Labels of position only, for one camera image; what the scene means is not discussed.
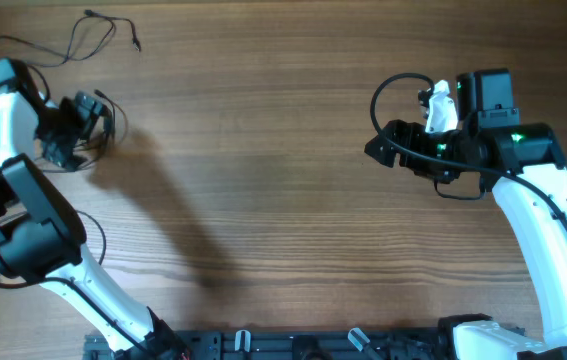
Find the black usb cable thick plug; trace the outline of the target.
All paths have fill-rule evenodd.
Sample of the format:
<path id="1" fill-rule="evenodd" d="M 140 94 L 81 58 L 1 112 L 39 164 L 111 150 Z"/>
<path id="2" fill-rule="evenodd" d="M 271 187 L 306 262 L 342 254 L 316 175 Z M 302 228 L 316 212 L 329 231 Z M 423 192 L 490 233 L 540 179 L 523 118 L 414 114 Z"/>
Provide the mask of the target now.
<path id="1" fill-rule="evenodd" d="M 100 233 L 100 236 L 101 236 L 101 251 L 100 251 L 99 258 L 98 258 L 97 262 L 98 262 L 99 265 L 102 265 L 104 260 L 105 260 L 105 256 L 106 256 L 106 252 L 107 252 L 107 236 L 106 236 L 106 233 L 105 233 L 102 225 L 92 215 L 90 215 L 90 214 L 88 214 L 84 211 L 81 211 L 81 210 L 76 210 L 76 212 L 79 215 L 84 216 L 87 219 L 89 219 L 96 226 L 97 230 Z"/>

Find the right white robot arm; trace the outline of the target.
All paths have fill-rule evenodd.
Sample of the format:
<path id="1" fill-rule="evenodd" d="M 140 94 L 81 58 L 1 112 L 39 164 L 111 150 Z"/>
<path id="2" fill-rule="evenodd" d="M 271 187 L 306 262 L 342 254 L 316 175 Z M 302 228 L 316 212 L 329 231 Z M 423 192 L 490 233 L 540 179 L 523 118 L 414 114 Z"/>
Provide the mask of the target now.
<path id="1" fill-rule="evenodd" d="M 533 340 L 483 314 L 439 322 L 448 359 L 567 359 L 567 161 L 553 130 L 524 124 L 505 69 L 429 81 L 418 94 L 423 121 L 375 125 L 365 153 L 401 166 L 435 187 L 461 174 L 479 177 L 508 220 L 540 307 L 543 337 Z"/>

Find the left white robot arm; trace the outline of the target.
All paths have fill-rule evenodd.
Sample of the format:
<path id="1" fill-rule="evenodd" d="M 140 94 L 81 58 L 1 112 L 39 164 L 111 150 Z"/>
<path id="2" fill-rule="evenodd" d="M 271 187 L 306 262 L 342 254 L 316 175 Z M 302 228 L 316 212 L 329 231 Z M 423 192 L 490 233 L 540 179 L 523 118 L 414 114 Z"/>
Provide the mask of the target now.
<path id="1" fill-rule="evenodd" d="M 90 252 L 84 224 L 35 158 L 76 171 L 92 140 L 110 142 L 116 115 L 103 94 L 79 92 L 58 105 L 22 61 L 0 59 L 0 275 L 4 289 L 40 286 L 63 298 L 105 338 L 110 359 L 186 359 L 189 348 L 149 307 L 134 300 Z"/>

